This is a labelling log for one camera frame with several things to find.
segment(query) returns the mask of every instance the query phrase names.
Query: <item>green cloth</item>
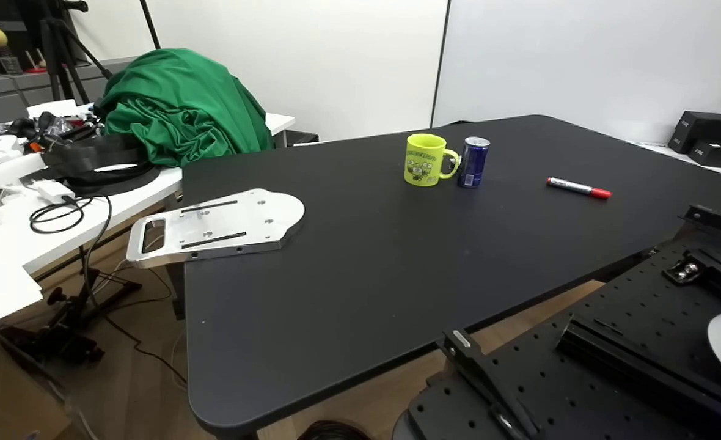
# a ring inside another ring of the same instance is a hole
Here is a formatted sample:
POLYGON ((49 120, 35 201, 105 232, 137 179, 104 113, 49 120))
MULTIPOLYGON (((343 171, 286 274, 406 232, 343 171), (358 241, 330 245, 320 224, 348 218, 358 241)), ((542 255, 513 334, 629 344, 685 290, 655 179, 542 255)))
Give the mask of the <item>green cloth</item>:
POLYGON ((111 78, 98 103, 109 131, 136 135, 159 167, 272 149, 265 111, 221 63, 162 48, 111 78))

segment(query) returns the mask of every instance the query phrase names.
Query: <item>can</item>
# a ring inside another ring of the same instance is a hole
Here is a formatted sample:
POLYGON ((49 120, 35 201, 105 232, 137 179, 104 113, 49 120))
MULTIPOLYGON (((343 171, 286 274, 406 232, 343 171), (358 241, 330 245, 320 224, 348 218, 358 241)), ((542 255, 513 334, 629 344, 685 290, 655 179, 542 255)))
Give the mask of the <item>can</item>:
POLYGON ((489 152, 489 139, 465 138, 462 167, 459 167, 459 175, 458 175, 459 188, 480 188, 481 186, 486 152, 489 152))

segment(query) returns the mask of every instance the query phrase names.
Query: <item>red marker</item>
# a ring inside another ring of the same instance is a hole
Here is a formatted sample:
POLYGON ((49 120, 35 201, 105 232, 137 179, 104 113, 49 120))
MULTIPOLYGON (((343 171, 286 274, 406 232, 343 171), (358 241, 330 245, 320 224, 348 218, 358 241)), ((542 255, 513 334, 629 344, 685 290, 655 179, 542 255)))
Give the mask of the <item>red marker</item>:
POLYGON ((588 196, 600 199, 600 201, 612 199, 612 191, 606 191, 606 188, 584 186, 584 183, 566 182, 566 179, 549 179, 549 186, 574 191, 574 194, 588 194, 588 196))

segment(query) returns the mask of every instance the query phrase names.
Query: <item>mug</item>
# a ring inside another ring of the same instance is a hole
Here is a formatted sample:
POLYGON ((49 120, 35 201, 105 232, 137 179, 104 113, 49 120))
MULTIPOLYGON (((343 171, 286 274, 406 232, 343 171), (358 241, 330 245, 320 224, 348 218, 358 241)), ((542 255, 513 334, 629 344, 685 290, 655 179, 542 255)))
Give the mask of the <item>mug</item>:
POLYGON ((456 175, 459 168, 459 155, 447 149, 447 139, 436 135, 411 135, 406 144, 403 179, 411 186, 437 186, 437 182, 456 175), (452 171, 443 173, 443 158, 452 161, 452 171))

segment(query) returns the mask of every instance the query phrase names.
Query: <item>white wall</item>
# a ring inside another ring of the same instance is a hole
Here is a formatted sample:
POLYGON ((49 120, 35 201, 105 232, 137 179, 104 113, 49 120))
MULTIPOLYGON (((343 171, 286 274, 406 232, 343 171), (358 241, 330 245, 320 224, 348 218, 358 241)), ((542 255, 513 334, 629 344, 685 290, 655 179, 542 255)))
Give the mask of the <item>white wall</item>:
MULTIPOLYGON (((323 139, 431 123, 447 0, 149 0, 164 47, 230 67, 272 113, 323 139)), ((81 19, 98 54, 136 57, 140 3, 93 0, 81 19)))
POLYGON ((721 113, 721 0, 456 0, 436 123, 549 113, 663 144, 721 113))

